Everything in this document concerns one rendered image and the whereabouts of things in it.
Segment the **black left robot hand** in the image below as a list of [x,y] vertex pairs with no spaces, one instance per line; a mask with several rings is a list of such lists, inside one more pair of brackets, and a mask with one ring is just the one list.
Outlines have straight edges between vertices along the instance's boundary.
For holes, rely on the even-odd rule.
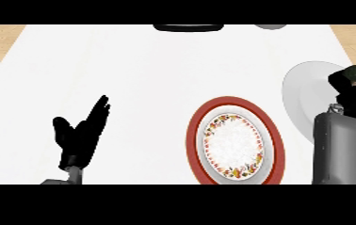
[[54,140],[61,148],[58,168],[84,169],[89,163],[109,114],[107,97],[94,104],[87,118],[72,127],[63,117],[53,118]]

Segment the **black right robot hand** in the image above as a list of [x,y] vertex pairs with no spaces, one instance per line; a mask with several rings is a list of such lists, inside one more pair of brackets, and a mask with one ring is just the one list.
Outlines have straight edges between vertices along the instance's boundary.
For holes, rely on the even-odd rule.
[[339,92],[336,103],[344,108],[344,115],[356,119],[356,65],[329,74],[327,83]]

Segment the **plain white plate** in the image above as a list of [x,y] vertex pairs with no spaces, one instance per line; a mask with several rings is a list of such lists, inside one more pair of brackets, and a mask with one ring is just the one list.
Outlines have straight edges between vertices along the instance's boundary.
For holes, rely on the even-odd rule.
[[338,92],[327,83],[327,75],[342,69],[342,66],[324,61],[305,61],[283,76],[283,107],[292,124],[310,143],[314,143],[314,117],[336,103]]

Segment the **red-rimmed floral plate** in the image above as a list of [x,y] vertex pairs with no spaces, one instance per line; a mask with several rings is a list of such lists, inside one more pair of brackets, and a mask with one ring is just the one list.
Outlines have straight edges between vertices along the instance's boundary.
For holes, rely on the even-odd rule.
[[265,112],[242,98],[218,97],[202,104],[187,126],[185,153],[203,185],[280,183],[280,135]]

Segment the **grey round object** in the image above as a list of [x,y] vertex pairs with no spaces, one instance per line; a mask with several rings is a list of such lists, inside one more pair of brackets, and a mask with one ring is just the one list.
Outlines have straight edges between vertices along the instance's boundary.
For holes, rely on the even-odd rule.
[[276,30],[284,27],[286,25],[284,24],[255,24],[255,26],[265,30]]

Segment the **black flat object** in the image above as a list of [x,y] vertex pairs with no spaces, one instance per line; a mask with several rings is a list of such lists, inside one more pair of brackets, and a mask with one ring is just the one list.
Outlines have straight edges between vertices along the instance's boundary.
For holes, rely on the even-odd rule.
[[221,30],[222,24],[153,24],[157,31],[166,32],[212,32]]

